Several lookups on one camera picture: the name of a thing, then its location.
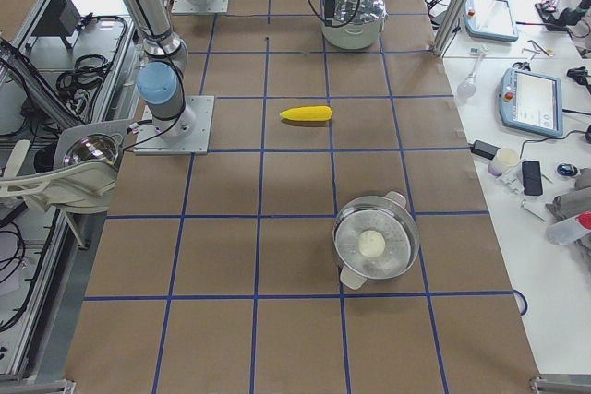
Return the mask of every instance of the grid floor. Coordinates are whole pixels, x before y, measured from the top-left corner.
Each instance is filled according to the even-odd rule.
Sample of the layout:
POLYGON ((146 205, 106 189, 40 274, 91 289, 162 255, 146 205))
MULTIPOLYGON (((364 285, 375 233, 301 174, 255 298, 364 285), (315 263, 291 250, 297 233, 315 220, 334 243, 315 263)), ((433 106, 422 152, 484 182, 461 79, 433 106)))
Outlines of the grid floor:
POLYGON ((187 94, 214 94, 207 156, 126 155, 66 377, 82 393, 529 392, 536 373, 422 0, 379 42, 322 39, 303 0, 176 17, 187 94), (278 113, 328 104, 323 125, 278 113), (406 195, 400 278, 352 292, 332 224, 406 195))

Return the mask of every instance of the stainless steel pot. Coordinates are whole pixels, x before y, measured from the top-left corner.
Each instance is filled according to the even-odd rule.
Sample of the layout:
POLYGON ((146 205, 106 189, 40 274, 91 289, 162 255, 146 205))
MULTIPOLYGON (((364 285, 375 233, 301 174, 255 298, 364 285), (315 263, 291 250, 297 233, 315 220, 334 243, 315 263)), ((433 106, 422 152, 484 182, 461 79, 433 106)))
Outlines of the stainless steel pot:
POLYGON ((119 144, 105 134, 91 134, 77 140, 64 156, 64 166, 71 166, 82 161, 100 160, 114 165, 119 157, 119 144))
POLYGON ((404 196, 366 196, 337 214, 332 239, 342 265, 341 282, 352 290, 367 280, 392 279, 415 262, 420 245, 404 196))
MULTIPOLYGON (((336 0, 332 24, 342 25, 355 13, 357 0, 336 0)), ((355 18, 344 27, 322 26, 322 34, 334 46, 346 50, 367 48, 384 29, 388 13, 384 0, 361 0, 355 18)))

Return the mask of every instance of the black phone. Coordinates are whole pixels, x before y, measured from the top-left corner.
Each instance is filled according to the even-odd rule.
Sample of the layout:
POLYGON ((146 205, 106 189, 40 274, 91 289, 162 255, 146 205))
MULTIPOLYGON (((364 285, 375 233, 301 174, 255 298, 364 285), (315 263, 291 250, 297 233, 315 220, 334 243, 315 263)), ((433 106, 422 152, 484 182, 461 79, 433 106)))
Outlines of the black phone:
POLYGON ((542 172, 539 168, 539 161, 523 161, 521 171, 524 175, 524 194, 526 196, 541 196, 542 172))

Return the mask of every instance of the bottle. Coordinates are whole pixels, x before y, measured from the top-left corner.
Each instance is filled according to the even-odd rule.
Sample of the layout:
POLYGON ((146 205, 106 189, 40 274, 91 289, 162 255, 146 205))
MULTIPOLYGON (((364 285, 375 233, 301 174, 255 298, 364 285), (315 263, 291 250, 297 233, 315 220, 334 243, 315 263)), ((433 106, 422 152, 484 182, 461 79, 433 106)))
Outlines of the bottle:
POLYGON ((555 245, 567 245, 591 233, 591 211, 559 221, 546 229, 546 237, 555 245))

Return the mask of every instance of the white cup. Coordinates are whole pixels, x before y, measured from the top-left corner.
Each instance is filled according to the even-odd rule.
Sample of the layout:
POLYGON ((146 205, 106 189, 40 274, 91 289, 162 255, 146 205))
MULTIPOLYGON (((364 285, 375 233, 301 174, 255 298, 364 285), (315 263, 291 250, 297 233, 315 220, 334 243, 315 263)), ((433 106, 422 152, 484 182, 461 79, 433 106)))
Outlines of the white cup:
POLYGON ((519 154, 510 148, 499 148, 495 157, 488 164, 488 172, 499 176, 519 163, 519 154))

